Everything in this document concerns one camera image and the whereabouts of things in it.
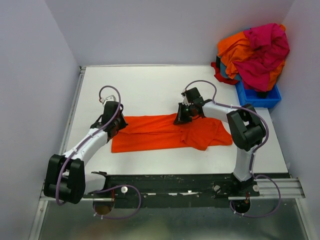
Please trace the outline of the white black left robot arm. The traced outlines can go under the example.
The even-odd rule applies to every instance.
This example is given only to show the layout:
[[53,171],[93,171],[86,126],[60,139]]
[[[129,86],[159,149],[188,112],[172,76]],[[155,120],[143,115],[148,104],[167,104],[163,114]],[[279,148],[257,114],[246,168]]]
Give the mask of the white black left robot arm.
[[107,174],[101,171],[85,173],[85,166],[100,148],[128,124],[121,103],[106,101],[103,107],[103,114],[76,146],[62,155],[52,155],[48,161],[43,194],[55,199],[59,205],[77,204],[83,195],[91,192],[101,198],[110,194],[111,185],[106,182]]

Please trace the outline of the bright orange t shirt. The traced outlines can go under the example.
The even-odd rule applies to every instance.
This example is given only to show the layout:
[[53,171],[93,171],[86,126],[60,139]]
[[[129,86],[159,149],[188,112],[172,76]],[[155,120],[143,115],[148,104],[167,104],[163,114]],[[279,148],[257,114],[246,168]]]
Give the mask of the bright orange t shirt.
[[222,121],[194,118],[192,122],[174,125],[176,114],[126,116],[128,123],[112,139],[112,153],[127,153],[175,148],[205,151],[211,146],[230,146],[231,135]]

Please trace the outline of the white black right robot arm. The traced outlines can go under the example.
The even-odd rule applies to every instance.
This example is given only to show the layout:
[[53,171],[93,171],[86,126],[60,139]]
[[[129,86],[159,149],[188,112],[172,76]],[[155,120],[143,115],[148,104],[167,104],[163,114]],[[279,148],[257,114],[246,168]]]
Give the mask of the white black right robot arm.
[[257,114],[251,104],[231,106],[204,100],[196,87],[181,93],[183,101],[178,104],[174,125],[191,123],[194,117],[217,119],[228,123],[233,143],[237,147],[236,163],[230,183],[230,191],[241,196],[248,190],[248,181],[252,178],[255,152],[258,146],[269,136],[266,122]]

